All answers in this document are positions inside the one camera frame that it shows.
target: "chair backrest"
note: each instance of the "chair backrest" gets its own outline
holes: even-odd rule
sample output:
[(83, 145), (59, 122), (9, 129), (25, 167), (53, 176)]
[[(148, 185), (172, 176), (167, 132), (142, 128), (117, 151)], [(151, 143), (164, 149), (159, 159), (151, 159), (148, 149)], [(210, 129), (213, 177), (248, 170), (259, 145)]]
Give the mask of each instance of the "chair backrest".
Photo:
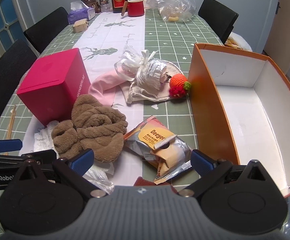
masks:
[(67, 11), (59, 7), (24, 31), (33, 47), (42, 53), (48, 44), (68, 25)]
[(37, 59), (23, 40), (17, 40), (0, 58), (0, 116), (22, 76)]
[(204, 0), (198, 15), (213, 29), (223, 44), (233, 30), (238, 13), (216, 0)]

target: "orange knitted ball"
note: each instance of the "orange knitted ball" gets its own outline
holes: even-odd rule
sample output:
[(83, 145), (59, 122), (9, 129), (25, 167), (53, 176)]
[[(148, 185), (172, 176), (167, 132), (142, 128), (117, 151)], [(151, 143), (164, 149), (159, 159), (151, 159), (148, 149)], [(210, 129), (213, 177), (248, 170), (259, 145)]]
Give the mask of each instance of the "orange knitted ball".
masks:
[(172, 87), (183, 87), (184, 82), (187, 81), (187, 78), (183, 74), (176, 74), (171, 77), (169, 81), (169, 86)]

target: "open box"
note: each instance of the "open box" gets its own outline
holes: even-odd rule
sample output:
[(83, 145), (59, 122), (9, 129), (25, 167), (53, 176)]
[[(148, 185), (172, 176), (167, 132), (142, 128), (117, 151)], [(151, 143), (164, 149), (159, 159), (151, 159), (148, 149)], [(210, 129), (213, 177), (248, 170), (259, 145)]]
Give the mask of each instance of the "open box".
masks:
[(190, 101), (199, 149), (217, 160), (259, 160), (290, 194), (290, 82), (261, 54), (195, 44)]

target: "crocheted strawberry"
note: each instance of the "crocheted strawberry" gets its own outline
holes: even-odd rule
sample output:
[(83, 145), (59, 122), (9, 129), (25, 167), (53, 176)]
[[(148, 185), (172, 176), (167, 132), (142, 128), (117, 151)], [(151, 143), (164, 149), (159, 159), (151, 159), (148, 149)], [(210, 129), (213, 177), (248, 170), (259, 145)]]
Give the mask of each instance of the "crocheted strawberry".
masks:
[(169, 89), (169, 94), (172, 97), (178, 97), (181, 98), (184, 95), (186, 95), (187, 91), (183, 87), (172, 87)]
[(169, 86), (169, 94), (172, 97), (183, 97), (190, 89), (191, 84), (183, 74), (179, 73), (171, 77)]

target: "pink cloth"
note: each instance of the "pink cloth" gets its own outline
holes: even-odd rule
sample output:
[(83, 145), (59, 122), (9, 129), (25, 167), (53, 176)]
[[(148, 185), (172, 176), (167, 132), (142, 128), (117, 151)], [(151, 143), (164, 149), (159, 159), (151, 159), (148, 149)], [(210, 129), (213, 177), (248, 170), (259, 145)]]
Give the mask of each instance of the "pink cloth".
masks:
[(96, 78), (89, 87), (88, 93), (94, 96), (102, 105), (112, 106), (116, 86), (126, 82), (125, 79), (119, 77), (113, 69)]

